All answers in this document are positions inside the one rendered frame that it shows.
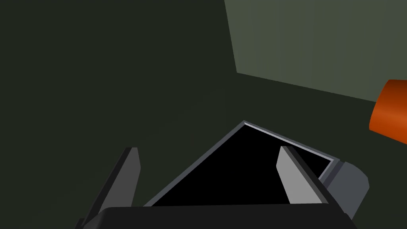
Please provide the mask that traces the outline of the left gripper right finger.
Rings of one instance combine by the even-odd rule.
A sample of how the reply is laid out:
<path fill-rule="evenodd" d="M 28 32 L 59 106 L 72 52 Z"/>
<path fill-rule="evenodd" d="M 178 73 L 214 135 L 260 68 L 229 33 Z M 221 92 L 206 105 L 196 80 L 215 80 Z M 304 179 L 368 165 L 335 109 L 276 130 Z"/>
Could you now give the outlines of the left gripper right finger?
<path fill-rule="evenodd" d="M 327 204 L 350 219 L 294 148 L 279 148 L 276 169 L 290 204 Z"/>

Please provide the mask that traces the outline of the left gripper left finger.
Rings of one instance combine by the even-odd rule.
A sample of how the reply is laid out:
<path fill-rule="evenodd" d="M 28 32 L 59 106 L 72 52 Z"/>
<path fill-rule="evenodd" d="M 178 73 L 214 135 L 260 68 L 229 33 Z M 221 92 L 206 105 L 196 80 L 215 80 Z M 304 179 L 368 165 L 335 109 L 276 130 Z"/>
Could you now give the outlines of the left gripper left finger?
<path fill-rule="evenodd" d="M 83 224 L 90 222 L 106 208 L 130 207 L 133 202 L 140 170 L 138 149 L 136 147 L 125 148 L 93 201 Z"/>

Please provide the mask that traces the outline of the orange cylinder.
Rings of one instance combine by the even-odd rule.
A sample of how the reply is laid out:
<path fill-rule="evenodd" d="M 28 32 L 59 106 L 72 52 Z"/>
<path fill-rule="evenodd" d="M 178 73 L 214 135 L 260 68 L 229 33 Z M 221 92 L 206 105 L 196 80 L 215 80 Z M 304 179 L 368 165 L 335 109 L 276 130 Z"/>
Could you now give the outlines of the orange cylinder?
<path fill-rule="evenodd" d="M 388 80 L 376 101 L 369 130 L 407 144 L 407 80 Z"/>

